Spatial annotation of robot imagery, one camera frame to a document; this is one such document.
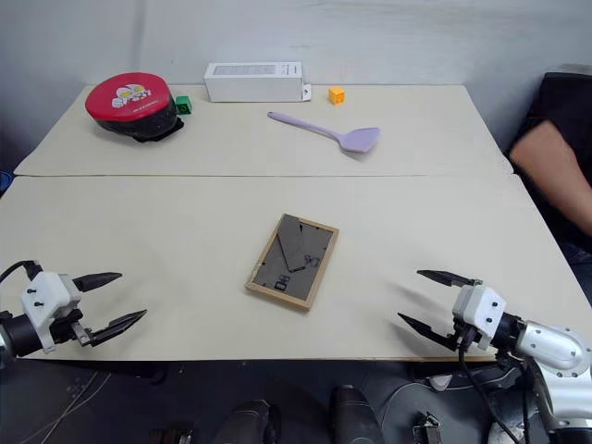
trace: black shirt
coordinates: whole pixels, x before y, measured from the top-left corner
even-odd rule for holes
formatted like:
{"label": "black shirt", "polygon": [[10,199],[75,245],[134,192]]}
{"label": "black shirt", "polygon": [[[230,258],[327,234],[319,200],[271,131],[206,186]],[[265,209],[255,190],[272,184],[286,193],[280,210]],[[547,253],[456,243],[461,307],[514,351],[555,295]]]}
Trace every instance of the black shirt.
{"label": "black shirt", "polygon": [[[578,165],[592,184],[592,76],[547,73],[515,140],[545,120],[557,128],[573,149]],[[592,239],[552,207],[517,165],[514,169],[557,242],[569,241],[592,253]]]}

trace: red container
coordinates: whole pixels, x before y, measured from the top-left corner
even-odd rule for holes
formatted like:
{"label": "red container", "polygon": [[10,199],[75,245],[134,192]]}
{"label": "red container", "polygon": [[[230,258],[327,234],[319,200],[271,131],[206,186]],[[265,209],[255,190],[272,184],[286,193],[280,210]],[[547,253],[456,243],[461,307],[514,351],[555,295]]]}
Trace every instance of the red container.
{"label": "red container", "polygon": [[160,141],[183,128],[167,84],[154,74],[130,72],[107,79],[94,87],[85,106],[101,127],[138,142]]}

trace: red lid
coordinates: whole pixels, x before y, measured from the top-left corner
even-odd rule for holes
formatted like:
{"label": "red lid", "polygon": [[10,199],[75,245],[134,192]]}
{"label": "red lid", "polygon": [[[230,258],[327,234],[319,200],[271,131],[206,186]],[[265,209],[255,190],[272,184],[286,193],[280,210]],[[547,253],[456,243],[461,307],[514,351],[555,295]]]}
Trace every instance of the red lid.
{"label": "red lid", "polygon": [[131,122],[160,111],[169,101],[170,91],[160,77],[130,72],[95,86],[85,106],[97,120]]}

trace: white wall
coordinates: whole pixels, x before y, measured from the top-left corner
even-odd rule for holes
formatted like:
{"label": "white wall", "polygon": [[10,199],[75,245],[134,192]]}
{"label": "white wall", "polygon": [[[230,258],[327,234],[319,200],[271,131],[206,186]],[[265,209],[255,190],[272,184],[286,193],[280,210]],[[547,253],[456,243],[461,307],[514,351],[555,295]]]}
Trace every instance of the white wall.
{"label": "white wall", "polygon": [[301,60],[312,83],[463,83],[506,145],[541,75],[592,62],[589,0],[4,0],[0,150],[33,149],[83,84]]}

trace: purple spatula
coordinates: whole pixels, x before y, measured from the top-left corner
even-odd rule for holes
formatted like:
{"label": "purple spatula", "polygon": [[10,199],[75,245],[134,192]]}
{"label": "purple spatula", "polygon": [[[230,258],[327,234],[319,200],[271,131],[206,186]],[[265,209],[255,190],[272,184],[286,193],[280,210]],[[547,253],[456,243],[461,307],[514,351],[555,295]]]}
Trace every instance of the purple spatula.
{"label": "purple spatula", "polygon": [[345,151],[353,151],[355,153],[367,153],[374,145],[376,145],[376,142],[378,142],[378,138],[380,137],[380,128],[360,128],[350,131],[347,134],[339,134],[330,129],[317,127],[312,123],[304,122],[303,120],[286,116],[285,114],[270,111],[267,113],[267,116],[299,128],[322,132],[339,142],[339,145]]}

